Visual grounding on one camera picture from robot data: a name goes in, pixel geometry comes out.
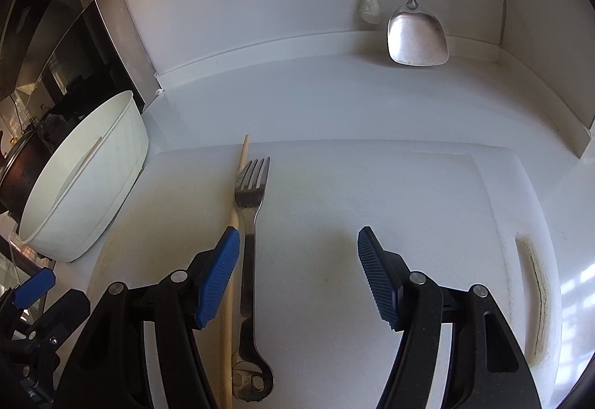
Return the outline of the stainless steel fork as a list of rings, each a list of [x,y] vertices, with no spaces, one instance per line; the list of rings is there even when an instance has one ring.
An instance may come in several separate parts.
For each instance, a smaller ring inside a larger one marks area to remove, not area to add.
[[[240,290],[239,342],[232,355],[232,393],[244,402],[270,395],[274,376],[255,342],[256,220],[265,196],[270,158],[251,160],[237,175],[234,201],[244,227]]]

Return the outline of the board chopstick right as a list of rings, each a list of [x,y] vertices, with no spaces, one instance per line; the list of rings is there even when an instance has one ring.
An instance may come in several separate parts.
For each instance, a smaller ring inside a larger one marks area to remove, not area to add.
[[[241,147],[237,172],[239,173],[248,162],[250,135],[245,135]],[[229,217],[229,227],[239,230],[239,214],[235,204],[232,207]],[[232,395],[232,342],[233,342],[233,305],[234,305],[234,274],[232,275],[220,306],[220,408],[233,408]]]

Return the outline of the metal spatula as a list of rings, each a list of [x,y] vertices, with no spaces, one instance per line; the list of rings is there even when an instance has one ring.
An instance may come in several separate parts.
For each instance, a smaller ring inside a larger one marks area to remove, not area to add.
[[[425,12],[417,0],[406,3],[390,16],[386,29],[387,49],[392,61],[413,67],[445,64],[449,46],[439,20]]]

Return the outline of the white oval tray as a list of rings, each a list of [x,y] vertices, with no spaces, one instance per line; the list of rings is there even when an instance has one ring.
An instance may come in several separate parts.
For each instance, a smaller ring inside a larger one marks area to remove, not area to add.
[[[58,262],[89,250],[139,176],[148,151],[130,90],[92,111],[51,155],[24,207],[22,244]]]

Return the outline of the black stove hood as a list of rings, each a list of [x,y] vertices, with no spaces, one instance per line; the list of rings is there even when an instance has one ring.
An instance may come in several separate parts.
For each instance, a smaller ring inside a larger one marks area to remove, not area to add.
[[[2,98],[86,112],[129,90],[144,109],[153,73],[125,0],[11,0],[1,22]]]

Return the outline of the dark cooking pot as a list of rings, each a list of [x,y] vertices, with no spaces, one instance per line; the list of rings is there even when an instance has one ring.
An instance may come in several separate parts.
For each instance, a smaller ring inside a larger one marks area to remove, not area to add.
[[[20,223],[30,192],[51,158],[51,150],[30,129],[1,157],[1,213]]]

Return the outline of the white cutting board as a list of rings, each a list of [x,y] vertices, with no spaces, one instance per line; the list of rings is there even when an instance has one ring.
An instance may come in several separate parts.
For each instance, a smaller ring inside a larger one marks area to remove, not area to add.
[[[91,276],[95,304],[186,268],[217,244],[239,147],[148,161]],[[252,144],[271,164],[256,228],[256,343],[274,375],[261,403],[234,408],[375,408],[401,335],[381,320],[357,255],[370,226],[384,250],[439,285],[485,285],[527,357],[541,403],[554,392],[561,295],[551,236],[509,149],[471,144]]]

